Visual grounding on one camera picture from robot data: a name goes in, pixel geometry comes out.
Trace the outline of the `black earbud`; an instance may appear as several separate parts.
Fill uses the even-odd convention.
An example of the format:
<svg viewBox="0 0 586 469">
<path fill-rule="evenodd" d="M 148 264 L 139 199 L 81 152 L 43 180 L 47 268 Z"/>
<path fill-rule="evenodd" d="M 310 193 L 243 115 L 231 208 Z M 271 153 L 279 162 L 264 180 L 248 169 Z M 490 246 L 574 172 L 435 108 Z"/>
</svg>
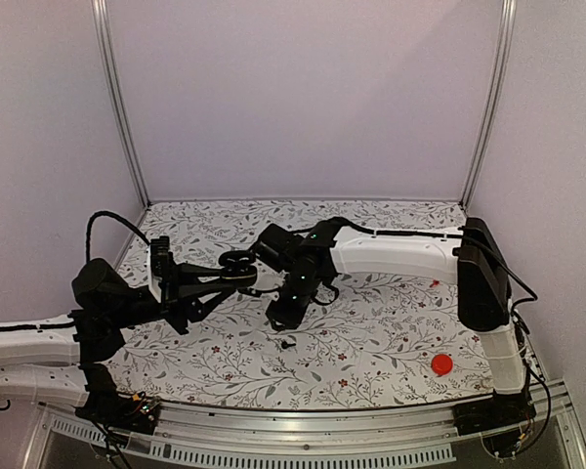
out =
<svg viewBox="0 0 586 469">
<path fill-rule="evenodd" d="M 282 350 L 286 350 L 286 349 L 295 347 L 296 344 L 292 343 L 292 342 L 287 342 L 286 340 L 282 340 L 280 346 L 281 346 Z"/>
</svg>

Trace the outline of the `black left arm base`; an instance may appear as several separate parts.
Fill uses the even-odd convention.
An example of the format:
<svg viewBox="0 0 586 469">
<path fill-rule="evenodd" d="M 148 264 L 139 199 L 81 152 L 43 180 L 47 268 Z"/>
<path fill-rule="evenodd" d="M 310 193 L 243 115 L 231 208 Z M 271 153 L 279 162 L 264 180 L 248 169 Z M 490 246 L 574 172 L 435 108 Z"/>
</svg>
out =
<svg viewBox="0 0 586 469">
<path fill-rule="evenodd" d="M 152 435 L 158 423 L 160 400 L 145 392 L 122 395 L 117 391 L 110 373 L 99 363 L 79 365 L 84 373 L 87 393 L 84 405 L 75 408 L 75 415 L 101 426 Z"/>
</svg>

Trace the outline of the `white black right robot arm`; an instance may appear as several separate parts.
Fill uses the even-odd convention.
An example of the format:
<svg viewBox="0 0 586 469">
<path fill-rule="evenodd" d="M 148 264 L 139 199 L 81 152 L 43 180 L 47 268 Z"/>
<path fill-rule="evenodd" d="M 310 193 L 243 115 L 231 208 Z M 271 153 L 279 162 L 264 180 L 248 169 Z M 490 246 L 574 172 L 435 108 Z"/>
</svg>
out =
<svg viewBox="0 0 586 469">
<path fill-rule="evenodd" d="M 267 309 L 276 330 L 297 328 L 319 287 L 339 275 L 421 277 L 457 287 L 458 318 L 480 338 L 497 395 L 485 417 L 505 426 L 523 410 L 529 372 L 511 315 L 512 286 L 520 281 L 487 224 L 469 218 L 458 228 L 417 231 L 367 228 L 344 217 L 320 221 L 303 233 L 268 225 L 250 248 L 282 273 Z"/>
</svg>

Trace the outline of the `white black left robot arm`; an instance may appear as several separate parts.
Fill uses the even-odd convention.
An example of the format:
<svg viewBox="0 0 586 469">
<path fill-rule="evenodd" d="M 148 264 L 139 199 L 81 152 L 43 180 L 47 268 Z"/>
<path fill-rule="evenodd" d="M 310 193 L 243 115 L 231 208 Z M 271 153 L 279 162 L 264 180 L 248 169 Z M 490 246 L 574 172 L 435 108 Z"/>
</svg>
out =
<svg viewBox="0 0 586 469">
<path fill-rule="evenodd" d="M 124 330 L 164 320 L 184 335 L 256 279 L 252 261 L 222 257 L 217 269 L 151 267 L 147 284 L 132 287 L 107 261 L 89 261 L 72 282 L 78 309 L 45 320 L 0 322 L 0 402 L 87 404 L 103 423 L 118 423 L 126 405 L 105 361 L 124 347 Z"/>
</svg>

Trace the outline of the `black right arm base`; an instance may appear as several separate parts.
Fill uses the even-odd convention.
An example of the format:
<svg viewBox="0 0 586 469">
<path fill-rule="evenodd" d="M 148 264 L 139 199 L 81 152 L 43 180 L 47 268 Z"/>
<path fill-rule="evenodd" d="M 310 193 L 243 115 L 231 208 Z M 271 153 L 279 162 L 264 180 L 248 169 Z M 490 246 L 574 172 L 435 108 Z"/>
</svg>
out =
<svg viewBox="0 0 586 469">
<path fill-rule="evenodd" d="M 453 424 L 460 436 L 496 430 L 536 416 L 529 392 L 501 395 L 452 407 Z"/>
</svg>

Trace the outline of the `floral patterned table mat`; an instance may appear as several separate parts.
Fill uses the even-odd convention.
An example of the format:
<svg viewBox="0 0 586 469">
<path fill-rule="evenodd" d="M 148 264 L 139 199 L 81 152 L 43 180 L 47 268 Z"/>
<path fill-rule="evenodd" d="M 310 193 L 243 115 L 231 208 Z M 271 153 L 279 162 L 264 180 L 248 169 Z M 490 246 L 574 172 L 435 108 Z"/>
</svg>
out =
<svg viewBox="0 0 586 469">
<path fill-rule="evenodd" d="M 452 203 L 241 200 L 158 203 L 143 218 L 119 268 L 147 285 L 147 248 L 170 237 L 177 263 L 217 269 L 228 251 L 250 250 L 270 224 L 303 233 L 344 217 L 373 229 L 436 231 L 469 219 Z M 491 397 L 492 373 L 480 338 L 458 318 L 457 287 L 382 274 L 339 275 L 320 286 L 301 325 L 273 330 L 266 316 L 284 275 L 256 257 L 258 278 L 206 319 L 178 334 L 166 321 L 124 330 L 106 362 L 123 394 L 168 402 L 252 409 L 356 409 Z M 282 350 L 281 341 L 296 346 Z M 437 376 L 432 358 L 453 370 Z"/>
</svg>

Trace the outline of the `red round bottle cap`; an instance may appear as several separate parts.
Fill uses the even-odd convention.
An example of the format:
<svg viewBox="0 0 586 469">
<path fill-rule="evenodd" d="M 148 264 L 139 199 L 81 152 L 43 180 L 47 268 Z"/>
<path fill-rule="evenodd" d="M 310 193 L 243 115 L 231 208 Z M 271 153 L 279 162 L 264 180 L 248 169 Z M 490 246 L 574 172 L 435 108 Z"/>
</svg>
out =
<svg viewBox="0 0 586 469">
<path fill-rule="evenodd" d="M 447 354 L 437 354 L 432 358 L 431 369 L 437 376 L 445 376 L 453 370 L 453 359 Z"/>
</svg>

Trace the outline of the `aluminium front rail frame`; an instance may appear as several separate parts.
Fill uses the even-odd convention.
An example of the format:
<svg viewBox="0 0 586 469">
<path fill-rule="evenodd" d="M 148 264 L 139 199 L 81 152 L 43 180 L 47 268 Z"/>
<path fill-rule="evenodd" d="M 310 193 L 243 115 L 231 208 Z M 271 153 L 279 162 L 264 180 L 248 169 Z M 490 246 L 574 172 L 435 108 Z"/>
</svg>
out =
<svg viewBox="0 0 586 469">
<path fill-rule="evenodd" d="M 451 402 L 383 409 L 267 411 L 166 404 L 151 435 L 105 431 L 42 405 L 27 468 L 586 468 L 586 441 L 565 384 L 531 390 L 523 451 L 512 428 L 463 434 Z"/>
</svg>

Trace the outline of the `aluminium back left post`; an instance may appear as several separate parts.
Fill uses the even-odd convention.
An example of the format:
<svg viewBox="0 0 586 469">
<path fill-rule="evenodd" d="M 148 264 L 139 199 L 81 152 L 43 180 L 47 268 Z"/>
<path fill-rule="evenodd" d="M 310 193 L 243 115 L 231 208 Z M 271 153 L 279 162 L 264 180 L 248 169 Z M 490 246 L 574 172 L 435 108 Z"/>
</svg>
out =
<svg viewBox="0 0 586 469">
<path fill-rule="evenodd" d="M 124 158 L 138 201 L 143 208 L 148 208 L 150 207 L 151 201 L 121 89 L 116 57 L 113 50 L 108 2 L 105 0 L 93 0 L 91 6 L 103 71 L 105 74 L 106 88 L 109 94 L 110 105 L 120 145 L 123 150 Z"/>
</svg>

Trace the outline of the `aluminium post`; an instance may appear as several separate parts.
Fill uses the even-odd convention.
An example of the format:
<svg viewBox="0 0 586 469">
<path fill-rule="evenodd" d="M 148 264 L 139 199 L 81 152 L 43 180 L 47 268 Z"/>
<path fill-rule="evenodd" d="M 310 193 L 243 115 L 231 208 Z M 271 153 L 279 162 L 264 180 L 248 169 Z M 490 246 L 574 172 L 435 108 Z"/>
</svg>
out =
<svg viewBox="0 0 586 469">
<path fill-rule="evenodd" d="M 501 2 L 499 28 L 481 124 L 467 179 L 460 198 L 460 205 L 465 211 L 469 210 L 475 196 L 497 109 L 502 96 L 509 56 L 512 49 L 516 13 L 517 2 L 515 0 L 503 0 Z"/>
<path fill-rule="evenodd" d="M 121 89 L 116 57 L 113 50 L 108 2 L 105 0 L 93 0 L 91 6 L 103 71 L 105 74 L 106 88 L 109 94 L 110 105 L 120 145 L 123 150 L 124 158 L 138 201 L 143 208 L 148 208 L 150 207 L 151 201 Z"/>
</svg>

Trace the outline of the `aluminium back right post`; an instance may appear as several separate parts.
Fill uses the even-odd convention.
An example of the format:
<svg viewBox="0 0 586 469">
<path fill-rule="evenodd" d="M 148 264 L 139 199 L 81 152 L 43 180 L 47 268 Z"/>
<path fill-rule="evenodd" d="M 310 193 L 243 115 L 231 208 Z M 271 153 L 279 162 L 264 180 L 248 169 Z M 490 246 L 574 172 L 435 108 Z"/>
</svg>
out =
<svg viewBox="0 0 586 469">
<path fill-rule="evenodd" d="M 509 56 L 512 49 L 516 13 L 517 2 L 515 0 L 503 0 L 501 2 L 499 28 L 481 124 L 467 179 L 460 198 L 460 205 L 465 211 L 469 210 L 475 196 L 497 109 L 502 96 Z"/>
</svg>

